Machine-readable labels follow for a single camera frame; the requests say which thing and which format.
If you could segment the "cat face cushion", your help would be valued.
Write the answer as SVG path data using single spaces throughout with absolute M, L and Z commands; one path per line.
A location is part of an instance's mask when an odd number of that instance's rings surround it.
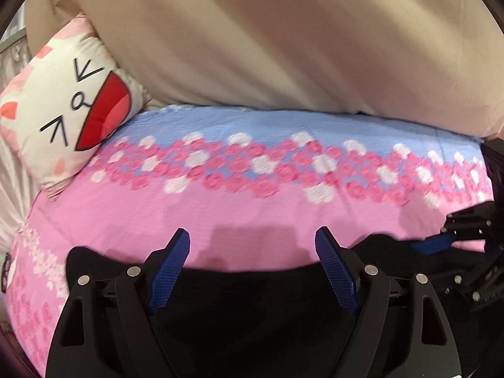
M 1 94 L 1 135 L 38 186 L 59 195 L 147 101 L 78 14 Z

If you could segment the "black pants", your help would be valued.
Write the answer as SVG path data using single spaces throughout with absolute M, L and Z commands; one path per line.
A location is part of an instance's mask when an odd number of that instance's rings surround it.
M 414 242 L 372 235 L 347 249 L 390 277 L 426 275 L 455 338 L 459 377 L 491 375 L 501 346 L 502 303 L 476 308 L 455 283 L 482 264 L 484 254 L 450 247 L 423 255 Z M 114 278 L 128 266 L 74 248 L 67 256 L 67 281 L 73 287 L 84 274 L 97 281 Z M 221 272 L 184 264 L 155 320 L 175 377 L 330 377 L 351 326 L 319 257 L 282 271 Z

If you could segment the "pink rose bedsheet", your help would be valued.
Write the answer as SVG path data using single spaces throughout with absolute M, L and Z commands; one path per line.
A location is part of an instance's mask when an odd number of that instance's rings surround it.
M 152 110 L 123 125 L 57 198 L 37 196 L 11 251 L 9 318 L 43 373 L 73 247 L 143 261 L 183 228 L 192 267 L 290 268 L 314 262 L 319 227 L 346 247 L 372 233 L 424 238 L 448 213 L 491 196 L 479 140 L 434 127 L 300 111 Z

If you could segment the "silver satin curtain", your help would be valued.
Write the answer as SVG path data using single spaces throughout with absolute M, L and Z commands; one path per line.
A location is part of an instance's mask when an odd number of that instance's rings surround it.
M 1 91 L 31 58 L 26 38 L 25 7 L 21 5 L 1 37 Z M 26 220 L 38 188 L 3 137 L 0 168 L 1 255 L 5 255 L 11 249 L 14 234 Z

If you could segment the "beige headboard cover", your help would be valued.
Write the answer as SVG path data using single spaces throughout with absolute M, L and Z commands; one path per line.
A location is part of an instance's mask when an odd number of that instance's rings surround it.
M 26 0 L 31 50 L 78 13 L 160 101 L 503 132 L 503 34 L 482 0 Z

